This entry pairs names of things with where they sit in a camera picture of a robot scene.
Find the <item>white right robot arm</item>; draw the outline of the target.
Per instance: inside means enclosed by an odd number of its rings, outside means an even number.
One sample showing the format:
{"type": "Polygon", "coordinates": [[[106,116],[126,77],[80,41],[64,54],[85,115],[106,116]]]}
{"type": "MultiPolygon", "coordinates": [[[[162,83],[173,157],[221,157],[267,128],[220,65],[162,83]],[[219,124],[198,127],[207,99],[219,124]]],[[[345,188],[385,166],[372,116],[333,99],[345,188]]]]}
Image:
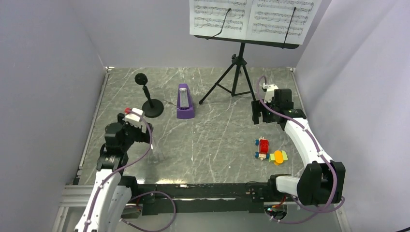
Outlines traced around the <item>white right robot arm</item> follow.
{"type": "Polygon", "coordinates": [[[265,97],[262,100],[251,103],[253,123],[278,123],[295,145],[304,166],[300,177],[288,174],[270,177],[267,196],[278,201],[285,194],[291,195],[305,206],[341,202],[345,166],[334,161],[319,144],[304,111],[294,107],[292,91],[264,85],[263,92],[265,97]]]}

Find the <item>purple metronome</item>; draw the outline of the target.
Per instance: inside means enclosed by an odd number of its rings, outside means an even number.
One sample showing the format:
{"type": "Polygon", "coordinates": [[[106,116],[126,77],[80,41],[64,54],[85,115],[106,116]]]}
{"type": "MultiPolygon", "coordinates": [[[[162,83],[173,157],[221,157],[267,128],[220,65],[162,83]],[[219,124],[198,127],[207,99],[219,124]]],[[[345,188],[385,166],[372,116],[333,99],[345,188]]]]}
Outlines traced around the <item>purple metronome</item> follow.
{"type": "Polygon", "coordinates": [[[177,119],[192,119],[195,117],[190,90],[185,83],[178,85],[176,117],[177,119]]]}

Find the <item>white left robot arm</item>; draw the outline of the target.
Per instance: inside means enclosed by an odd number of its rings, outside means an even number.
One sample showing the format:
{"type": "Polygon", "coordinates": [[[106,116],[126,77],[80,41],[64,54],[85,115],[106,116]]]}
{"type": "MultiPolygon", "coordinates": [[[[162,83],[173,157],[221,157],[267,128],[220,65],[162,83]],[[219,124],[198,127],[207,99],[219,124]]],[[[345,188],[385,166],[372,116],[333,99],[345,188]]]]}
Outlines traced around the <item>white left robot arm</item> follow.
{"type": "Polygon", "coordinates": [[[139,196],[136,178],[123,172],[129,166],[127,151],[133,143],[147,143],[152,148],[152,126],[144,112],[127,108],[119,113],[117,122],[105,127],[104,139],[93,189],[75,232],[115,231],[126,204],[139,196]]]}

